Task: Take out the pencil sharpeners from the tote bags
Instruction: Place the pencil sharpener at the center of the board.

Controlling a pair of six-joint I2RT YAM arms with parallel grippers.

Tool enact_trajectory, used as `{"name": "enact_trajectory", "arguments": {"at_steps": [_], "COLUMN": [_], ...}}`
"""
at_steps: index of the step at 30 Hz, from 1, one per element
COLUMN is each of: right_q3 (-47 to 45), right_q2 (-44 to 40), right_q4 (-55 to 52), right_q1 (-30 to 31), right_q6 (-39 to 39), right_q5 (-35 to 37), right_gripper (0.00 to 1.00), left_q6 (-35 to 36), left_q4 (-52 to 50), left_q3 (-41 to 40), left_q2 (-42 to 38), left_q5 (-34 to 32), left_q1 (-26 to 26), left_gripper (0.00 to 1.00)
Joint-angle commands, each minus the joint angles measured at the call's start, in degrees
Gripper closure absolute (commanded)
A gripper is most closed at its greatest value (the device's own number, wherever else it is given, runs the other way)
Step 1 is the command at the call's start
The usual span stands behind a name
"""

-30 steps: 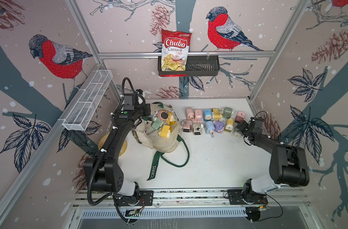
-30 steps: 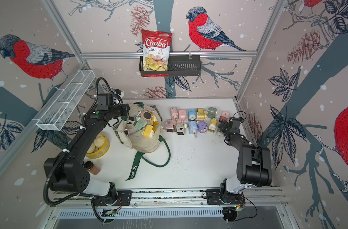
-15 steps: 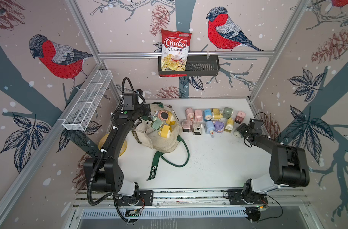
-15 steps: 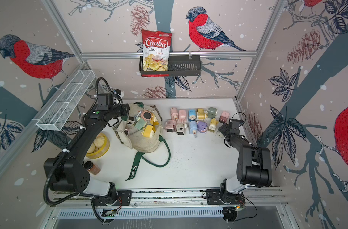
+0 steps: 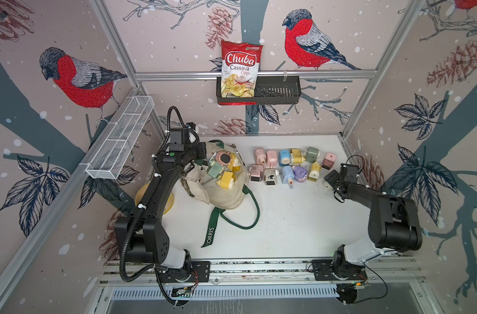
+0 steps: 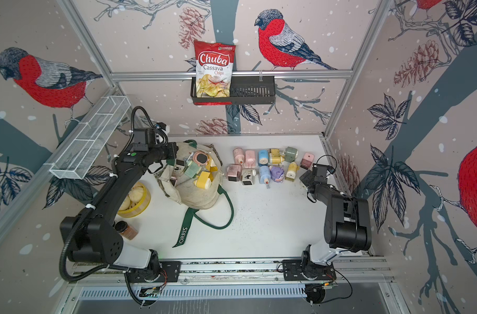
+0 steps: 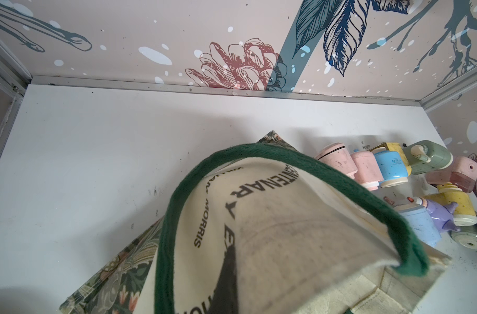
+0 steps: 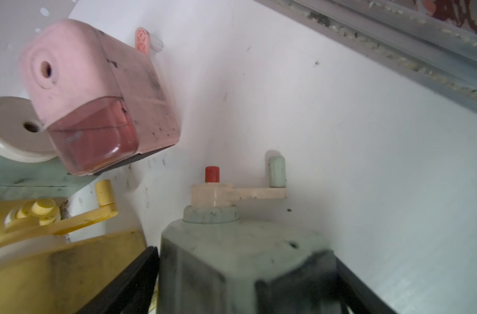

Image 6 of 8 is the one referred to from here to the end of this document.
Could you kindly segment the pink square pencil sharpener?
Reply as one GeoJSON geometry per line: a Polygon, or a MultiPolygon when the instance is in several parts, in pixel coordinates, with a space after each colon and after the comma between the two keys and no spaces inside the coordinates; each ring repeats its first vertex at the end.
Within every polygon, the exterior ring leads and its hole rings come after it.
{"type": "Polygon", "coordinates": [[[313,165],[313,162],[314,155],[311,153],[305,153],[300,162],[300,168],[303,168],[304,170],[309,170],[310,167],[313,165]]]}

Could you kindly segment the light blue pencil sharpener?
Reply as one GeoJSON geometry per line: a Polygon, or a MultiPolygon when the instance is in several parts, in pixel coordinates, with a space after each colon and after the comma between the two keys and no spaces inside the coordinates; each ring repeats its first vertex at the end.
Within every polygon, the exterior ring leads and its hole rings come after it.
{"type": "Polygon", "coordinates": [[[271,181],[271,172],[269,166],[259,167],[259,182],[264,184],[269,189],[269,183],[271,181]]]}

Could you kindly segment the cream green-handled tote bag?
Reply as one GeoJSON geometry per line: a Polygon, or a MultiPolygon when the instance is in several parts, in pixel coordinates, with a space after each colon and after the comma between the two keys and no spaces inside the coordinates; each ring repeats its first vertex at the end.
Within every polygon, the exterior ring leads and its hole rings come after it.
{"type": "Polygon", "coordinates": [[[178,152],[175,160],[168,160],[162,170],[156,172],[154,177],[164,193],[164,195],[175,201],[177,204],[187,207],[178,238],[174,247],[182,246],[186,243],[193,220],[197,220],[205,226],[215,230],[223,230],[230,226],[235,216],[235,209],[227,191],[222,187],[224,173],[222,171],[223,162],[213,144],[198,144],[195,140],[177,142],[178,152]],[[214,180],[208,190],[197,188],[194,180],[200,175],[189,178],[184,175],[184,170],[189,161],[193,161],[194,152],[201,150],[208,154],[216,163],[219,170],[213,172],[214,180]],[[223,226],[217,226],[204,220],[199,216],[199,212],[212,208],[218,199],[223,196],[230,209],[228,222],[223,226]]]}

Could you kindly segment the cream pencil sharpener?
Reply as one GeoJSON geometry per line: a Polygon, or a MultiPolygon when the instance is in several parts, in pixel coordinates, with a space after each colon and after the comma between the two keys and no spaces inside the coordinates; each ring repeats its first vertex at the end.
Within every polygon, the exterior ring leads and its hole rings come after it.
{"type": "Polygon", "coordinates": [[[255,182],[257,170],[254,168],[245,168],[242,170],[241,181],[244,186],[251,186],[255,182]]]}

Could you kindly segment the pink black-faced pencil sharpener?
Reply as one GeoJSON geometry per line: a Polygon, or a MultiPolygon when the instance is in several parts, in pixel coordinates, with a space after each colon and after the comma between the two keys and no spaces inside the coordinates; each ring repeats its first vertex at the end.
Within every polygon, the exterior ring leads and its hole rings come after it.
{"type": "Polygon", "coordinates": [[[230,182],[240,182],[242,177],[242,166],[231,164],[227,167],[226,178],[230,182]]]}

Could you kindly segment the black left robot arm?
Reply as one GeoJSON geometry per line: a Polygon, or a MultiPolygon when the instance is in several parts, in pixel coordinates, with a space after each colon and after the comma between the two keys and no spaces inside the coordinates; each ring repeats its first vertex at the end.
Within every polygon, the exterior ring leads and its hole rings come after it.
{"type": "Polygon", "coordinates": [[[153,277],[161,273],[157,253],[126,243],[114,228],[114,219],[149,167],[175,158],[178,147],[168,140],[166,129],[162,122],[133,129],[128,144],[112,159],[112,170],[99,193],[78,215],[61,222],[64,247],[59,273],[65,281],[79,281],[106,268],[153,277]]]}

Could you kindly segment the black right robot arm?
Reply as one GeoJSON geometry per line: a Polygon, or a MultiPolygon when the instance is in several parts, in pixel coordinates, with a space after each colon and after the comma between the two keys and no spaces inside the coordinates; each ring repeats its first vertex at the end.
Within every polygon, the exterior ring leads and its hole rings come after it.
{"type": "Polygon", "coordinates": [[[308,245],[302,253],[301,273],[309,280],[320,277],[341,253],[368,251],[372,245],[368,202],[347,196],[328,183],[334,172],[332,166],[315,164],[300,177],[308,200],[326,206],[324,239],[308,245]]]}

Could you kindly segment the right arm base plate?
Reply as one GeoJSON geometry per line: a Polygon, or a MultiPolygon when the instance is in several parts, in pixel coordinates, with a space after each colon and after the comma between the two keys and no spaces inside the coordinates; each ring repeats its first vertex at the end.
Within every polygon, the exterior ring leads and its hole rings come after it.
{"type": "Polygon", "coordinates": [[[310,260],[283,260],[281,272],[285,281],[335,281],[335,270],[330,266],[318,265],[310,260]]]}

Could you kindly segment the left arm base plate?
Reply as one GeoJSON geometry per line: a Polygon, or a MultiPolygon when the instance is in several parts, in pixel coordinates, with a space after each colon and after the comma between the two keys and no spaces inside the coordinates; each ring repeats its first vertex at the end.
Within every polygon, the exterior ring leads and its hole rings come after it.
{"type": "Polygon", "coordinates": [[[130,269],[126,276],[130,283],[176,283],[181,265],[180,261],[162,261],[147,269],[130,269]]]}

